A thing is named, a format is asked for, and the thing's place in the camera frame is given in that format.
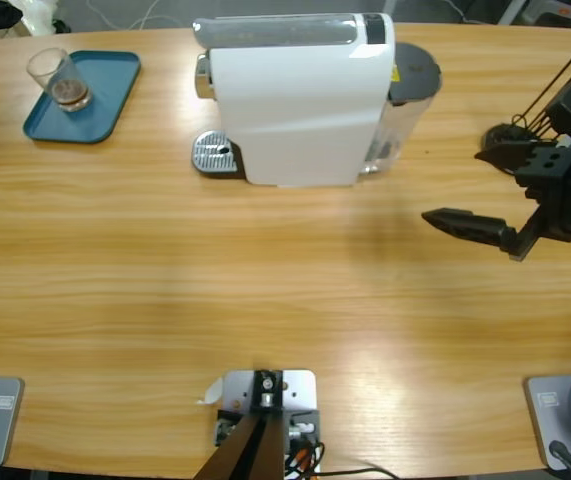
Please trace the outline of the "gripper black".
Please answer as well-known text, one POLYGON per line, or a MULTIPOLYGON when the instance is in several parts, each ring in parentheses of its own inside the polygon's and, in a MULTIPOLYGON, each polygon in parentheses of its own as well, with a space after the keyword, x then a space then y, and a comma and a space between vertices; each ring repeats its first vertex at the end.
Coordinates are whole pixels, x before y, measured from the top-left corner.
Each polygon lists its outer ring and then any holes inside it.
POLYGON ((522 261, 540 238, 571 242, 571 147, 556 141, 509 141, 476 153, 503 173, 514 173, 525 196, 538 207, 517 233, 499 218, 471 211, 438 208, 421 217, 436 229, 461 240, 498 247, 522 261))

